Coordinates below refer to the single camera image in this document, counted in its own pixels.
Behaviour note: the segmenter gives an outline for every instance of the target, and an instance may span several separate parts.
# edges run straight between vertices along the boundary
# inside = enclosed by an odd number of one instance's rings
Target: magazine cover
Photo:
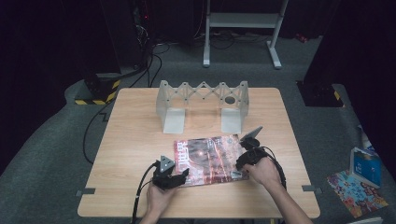
[[[353,217],[388,206],[375,188],[350,176],[348,170],[328,176],[327,181]]]
[[[376,189],[381,187],[381,160],[373,151],[352,148],[349,172],[359,181]]]
[[[177,140],[174,150],[176,174],[190,168],[183,187],[248,179],[246,172],[239,172],[235,167],[244,151],[237,134]]]

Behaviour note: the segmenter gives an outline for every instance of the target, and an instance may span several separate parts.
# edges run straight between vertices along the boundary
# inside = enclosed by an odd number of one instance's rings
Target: white metal rack
[[[211,13],[210,0],[207,0],[203,66],[210,66],[210,27],[272,28],[274,29],[273,36],[270,41],[267,41],[267,47],[270,51],[275,69],[280,69],[282,65],[277,57],[275,43],[279,35],[280,26],[282,25],[288,2],[289,0],[283,0],[279,13]]]

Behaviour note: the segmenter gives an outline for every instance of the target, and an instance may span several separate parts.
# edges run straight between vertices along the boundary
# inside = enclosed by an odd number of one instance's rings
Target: metal bookend
[[[199,90],[206,88],[209,91],[202,95]],[[224,133],[241,133],[245,116],[248,114],[248,82],[242,81],[235,88],[228,87],[225,82],[212,88],[202,82],[196,88],[183,82],[178,88],[171,87],[167,81],[162,80],[157,95],[157,115],[161,117],[164,133],[183,133],[185,108],[172,107],[172,100],[180,98],[185,105],[189,104],[190,97],[198,95],[203,100],[209,95],[219,98],[221,108],[221,131]]]

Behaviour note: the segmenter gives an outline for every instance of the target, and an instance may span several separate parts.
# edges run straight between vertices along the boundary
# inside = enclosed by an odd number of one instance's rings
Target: person's arm
[[[312,223],[303,209],[283,188],[280,182],[279,172],[269,158],[262,158],[254,166],[245,164],[244,169],[268,190],[287,224]]]
[[[140,221],[140,224],[157,223],[158,219],[160,219],[161,215],[172,201],[176,191],[177,188],[163,190],[150,183],[148,187],[148,209]]]

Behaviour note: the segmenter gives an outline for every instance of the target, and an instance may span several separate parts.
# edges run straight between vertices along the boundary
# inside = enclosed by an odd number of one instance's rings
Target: gray floor
[[[295,84],[296,80],[304,78],[319,43],[320,39],[303,44],[294,39],[280,38],[276,50],[283,65],[281,70],[272,66],[263,41],[234,43],[227,49],[212,47],[209,68],[202,67],[202,44],[201,47],[170,45],[168,51],[168,46],[159,46],[154,51],[162,58],[163,64],[153,87],[158,87],[163,79],[171,86],[178,86],[183,81],[192,86],[202,81],[216,86],[224,81],[232,87],[246,80],[250,87],[278,88],[311,182],[323,191],[317,195],[321,214],[314,222],[348,223],[356,219],[348,213],[326,177],[347,169],[350,149],[361,145],[357,128],[359,121],[343,86],[334,85],[346,106],[330,108],[304,106]],[[212,44],[221,48],[227,47],[229,42],[213,41]],[[159,60],[154,58],[150,77],[159,66]],[[126,78],[120,87],[129,87],[136,79],[137,76]],[[74,104],[74,96],[81,83],[66,90],[68,104],[26,141],[0,177],[0,223],[129,223],[129,218],[78,216],[80,198],[76,192],[84,189],[92,168],[82,154],[83,134],[91,118],[102,108],[100,105]],[[135,87],[147,85],[145,76]],[[111,113],[111,107],[105,109],[107,114]],[[100,116],[88,130],[86,148],[92,160],[105,128],[106,123]],[[389,206],[362,218],[380,216],[385,219],[384,223],[395,223],[395,190],[395,182],[384,167],[380,193]],[[269,220],[250,222],[269,223]]]

